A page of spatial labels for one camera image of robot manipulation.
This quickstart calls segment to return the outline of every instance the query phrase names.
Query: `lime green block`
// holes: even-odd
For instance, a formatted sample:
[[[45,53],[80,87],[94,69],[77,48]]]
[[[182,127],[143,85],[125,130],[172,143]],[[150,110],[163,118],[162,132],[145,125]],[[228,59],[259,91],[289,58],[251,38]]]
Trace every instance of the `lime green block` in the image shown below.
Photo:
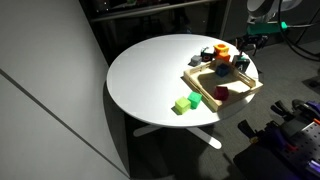
[[[188,111],[190,107],[191,107],[191,102],[185,97],[182,97],[176,100],[175,102],[175,108],[180,114],[183,114],[186,111]]]
[[[196,92],[191,92],[188,99],[191,102],[191,109],[197,109],[200,104],[202,95]]]

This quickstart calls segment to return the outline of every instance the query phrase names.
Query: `table leg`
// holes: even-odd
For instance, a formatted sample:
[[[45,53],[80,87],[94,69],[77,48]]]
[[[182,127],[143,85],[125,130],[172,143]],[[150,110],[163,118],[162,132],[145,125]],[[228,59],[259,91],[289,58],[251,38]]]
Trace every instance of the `table leg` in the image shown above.
[[[144,126],[142,128],[134,130],[133,131],[133,135],[135,137],[140,137],[140,136],[143,136],[145,134],[148,134],[148,133],[151,133],[153,131],[156,131],[156,130],[158,130],[160,128],[161,128],[160,126],[147,125],[147,126]]]
[[[211,145],[212,147],[216,148],[216,149],[220,149],[221,148],[221,143],[220,141],[216,140],[215,138],[209,136],[207,133],[203,132],[201,129],[199,128],[186,128],[188,131],[190,131],[191,133],[193,133],[194,135],[196,135],[197,137],[199,137],[200,139],[202,139],[203,141],[207,142],[209,145]]]

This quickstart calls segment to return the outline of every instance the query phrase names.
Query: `wire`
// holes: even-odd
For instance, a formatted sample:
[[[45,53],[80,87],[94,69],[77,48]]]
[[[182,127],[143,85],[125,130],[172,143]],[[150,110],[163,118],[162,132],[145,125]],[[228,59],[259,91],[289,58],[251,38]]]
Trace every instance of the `wire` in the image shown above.
[[[313,20],[317,17],[318,13],[320,12],[320,7],[318,7],[316,13],[313,15],[313,17],[311,18],[311,20],[309,21],[309,24],[311,24],[313,22]],[[300,42],[300,40],[302,39],[303,35],[307,32],[307,28],[304,29],[302,31],[302,33],[300,34],[299,38],[296,40],[295,44],[298,44]]]
[[[308,27],[311,27],[314,25],[319,25],[319,24],[320,24],[320,22],[316,22],[313,24],[304,24],[304,25],[288,25],[288,28],[308,28]]]
[[[293,44],[293,42],[284,34],[284,31],[283,31],[282,26],[281,26],[281,5],[282,5],[282,2],[283,2],[283,0],[280,0],[280,1],[279,1],[279,7],[278,7],[278,24],[279,24],[280,32],[281,32],[281,35],[282,35],[283,39],[284,39],[285,42],[288,44],[289,48],[290,48],[293,52],[295,52],[297,55],[299,55],[299,56],[301,56],[301,57],[303,57],[303,58],[305,58],[305,59],[311,60],[311,61],[320,62],[320,58],[319,58],[316,54],[311,53],[310,51],[307,51],[307,50],[301,48],[300,46]],[[301,54],[300,52],[298,52],[295,48],[299,49],[300,51],[303,51],[304,53],[306,53],[306,54],[308,54],[308,55],[311,55],[311,56],[317,57],[317,58],[314,59],[314,58],[305,56],[305,55]]]

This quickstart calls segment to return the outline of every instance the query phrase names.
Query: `wooden tray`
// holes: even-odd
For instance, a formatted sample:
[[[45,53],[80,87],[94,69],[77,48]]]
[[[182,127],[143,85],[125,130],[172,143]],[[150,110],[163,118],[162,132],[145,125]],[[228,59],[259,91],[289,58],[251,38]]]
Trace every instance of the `wooden tray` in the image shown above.
[[[228,65],[230,68],[230,72],[224,77],[215,73],[216,67],[221,63]],[[183,78],[193,90],[203,95],[203,99],[214,111],[218,111],[250,94],[257,93],[262,87],[262,83],[258,80],[245,75],[231,64],[221,60],[214,60],[186,70],[183,73]],[[226,101],[213,98],[216,86],[228,87],[229,97]]]

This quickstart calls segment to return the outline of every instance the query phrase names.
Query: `table top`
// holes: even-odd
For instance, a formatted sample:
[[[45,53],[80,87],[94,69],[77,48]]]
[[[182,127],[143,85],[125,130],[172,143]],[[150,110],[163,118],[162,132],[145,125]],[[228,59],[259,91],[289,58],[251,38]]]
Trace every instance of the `table top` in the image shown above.
[[[122,52],[111,64],[106,78],[112,99],[127,114],[148,124],[163,127],[197,127],[228,118],[244,108],[254,94],[213,112],[203,102],[197,109],[177,115],[172,108],[191,88],[183,81],[183,71],[205,47],[226,44],[231,58],[239,54],[224,41],[190,34],[166,35],[137,43]],[[253,62],[246,74],[258,79]]]

